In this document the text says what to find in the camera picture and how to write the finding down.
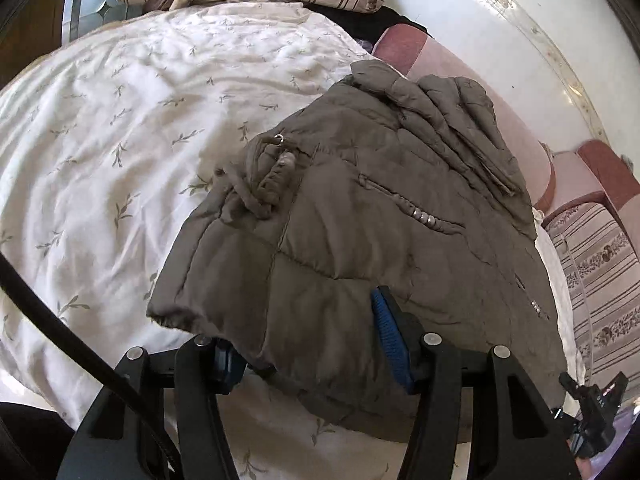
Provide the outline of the black garment behind pillow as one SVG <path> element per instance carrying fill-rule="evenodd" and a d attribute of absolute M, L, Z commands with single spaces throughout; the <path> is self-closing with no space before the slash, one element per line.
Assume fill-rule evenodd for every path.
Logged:
<path fill-rule="evenodd" d="M 395 25 L 404 24 L 420 30 L 424 34 L 427 33 L 427 29 L 423 25 L 411 21 L 410 18 L 399 14 L 388 6 L 381 6 L 373 13 L 346 11 L 331 8 L 330 6 L 319 6 L 314 3 L 305 3 L 304 7 L 325 16 L 340 26 L 358 44 L 363 44 L 363 47 L 368 52 L 372 52 L 373 47 L 381 39 L 384 32 Z"/>

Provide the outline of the stained glass window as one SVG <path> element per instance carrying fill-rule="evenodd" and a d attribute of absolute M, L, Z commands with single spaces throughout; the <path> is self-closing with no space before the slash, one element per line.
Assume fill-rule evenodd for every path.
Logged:
<path fill-rule="evenodd" d="M 105 24 L 130 20 L 141 14 L 142 6 L 127 6 L 116 0 L 64 0 L 62 45 Z"/>

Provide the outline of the olive quilted hooded jacket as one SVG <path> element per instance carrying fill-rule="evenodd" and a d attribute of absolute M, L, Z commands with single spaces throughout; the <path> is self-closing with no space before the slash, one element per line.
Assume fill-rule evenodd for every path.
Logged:
<path fill-rule="evenodd" d="M 146 313 L 230 341 L 331 424 L 408 439 L 418 401 L 393 378 L 371 294 L 455 346 L 510 347 L 549 405 L 566 357 L 533 205 L 476 81 L 410 81 L 360 61 L 221 162 Z"/>

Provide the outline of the pink padded headboard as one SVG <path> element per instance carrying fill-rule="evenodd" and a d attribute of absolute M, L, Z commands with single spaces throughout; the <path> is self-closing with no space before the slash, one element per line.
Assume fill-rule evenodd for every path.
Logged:
<path fill-rule="evenodd" d="M 434 74 L 484 80 L 426 32 L 398 24 L 383 32 L 373 55 L 416 81 Z M 534 206 L 544 213 L 544 224 L 574 206 L 599 203 L 612 214 L 634 248 L 639 247 L 639 182 L 612 148 L 590 140 L 574 151 L 552 152 L 506 101 L 485 88 L 498 127 L 518 160 Z"/>

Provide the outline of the white floral bed quilt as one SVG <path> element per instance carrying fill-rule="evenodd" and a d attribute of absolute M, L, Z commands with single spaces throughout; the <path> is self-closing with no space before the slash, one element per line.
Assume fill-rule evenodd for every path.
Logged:
<path fill-rule="evenodd" d="M 189 334 L 145 316 L 218 162 L 373 58 L 299 3 L 151 13 L 40 58 L 1 91 L 1 252 L 110 365 Z M 253 372 L 220 409 L 241 479 L 391 479 L 405 445 L 311 415 Z M 100 385 L 1 292 L 1 401 L 76 429 Z"/>

